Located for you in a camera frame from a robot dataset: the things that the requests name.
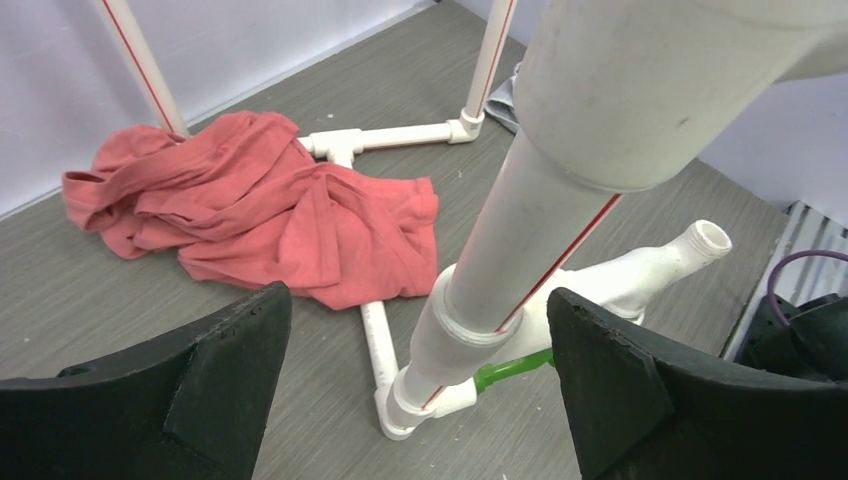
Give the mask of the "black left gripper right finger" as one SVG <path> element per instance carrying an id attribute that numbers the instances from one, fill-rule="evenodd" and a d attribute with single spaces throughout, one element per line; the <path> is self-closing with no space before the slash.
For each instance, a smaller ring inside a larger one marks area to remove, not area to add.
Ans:
<path id="1" fill-rule="evenodd" d="M 729 362 L 557 288 L 554 366 L 585 479 L 843 479 L 847 388 Z"/>

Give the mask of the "grey cloth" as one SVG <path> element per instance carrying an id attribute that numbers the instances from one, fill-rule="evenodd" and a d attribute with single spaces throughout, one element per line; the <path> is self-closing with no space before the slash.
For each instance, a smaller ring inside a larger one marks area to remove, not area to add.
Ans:
<path id="1" fill-rule="evenodd" d="M 488 117 L 497 121 L 506 130 L 515 135 L 519 130 L 519 122 L 514 106 L 514 83 L 521 63 L 518 62 L 511 75 L 499 85 L 487 98 L 484 111 Z"/>

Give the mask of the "red cloth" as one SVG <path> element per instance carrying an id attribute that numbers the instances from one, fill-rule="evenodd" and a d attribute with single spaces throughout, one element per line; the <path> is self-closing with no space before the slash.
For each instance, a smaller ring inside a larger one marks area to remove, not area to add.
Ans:
<path id="1" fill-rule="evenodd" d="M 439 200 L 430 180 L 317 161 L 278 113 L 239 112 L 184 138 L 113 133 L 62 178 L 70 220 L 116 255 L 172 249 L 188 274 L 257 289 L 275 281 L 334 310 L 430 292 Z"/>

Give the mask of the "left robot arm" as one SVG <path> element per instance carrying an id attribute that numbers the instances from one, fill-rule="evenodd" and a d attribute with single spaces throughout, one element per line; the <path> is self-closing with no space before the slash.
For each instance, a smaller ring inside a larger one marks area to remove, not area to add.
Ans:
<path id="1" fill-rule="evenodd" d="M 560 288 L 553 357 L 585 479 L 843 479 L 847 302 L 793 317 L 755 367 Z M 248 479 L 290 334 L 272 283 L 54 378 L 1 384 L 5 479 Z"/>

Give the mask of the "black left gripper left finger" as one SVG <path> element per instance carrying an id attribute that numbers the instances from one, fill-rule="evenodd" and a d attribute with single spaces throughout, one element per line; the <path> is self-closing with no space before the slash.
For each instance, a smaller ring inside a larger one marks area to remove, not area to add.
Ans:
<path id="1" fill-rule="evenodd" d="M 248 479 L 292 320 L 271 283 L 53 378 L 1 383 L 5 479 Z"/>

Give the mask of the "white PVC pipe frame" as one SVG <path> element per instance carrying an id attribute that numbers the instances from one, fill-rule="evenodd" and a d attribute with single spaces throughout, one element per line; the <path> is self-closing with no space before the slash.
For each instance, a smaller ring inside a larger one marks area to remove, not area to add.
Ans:
<path id="1" fill-rule="evenodd" d="M 515 85 L 520 123 L 459 260 L 399 367 L 363 307 L 384 434 L 471 404 L 474 374 L 526 357 L 558 267 L 623 196 L 676 175 L 771 84 L 847 64 L 843 1 L 552 1 Z"/>

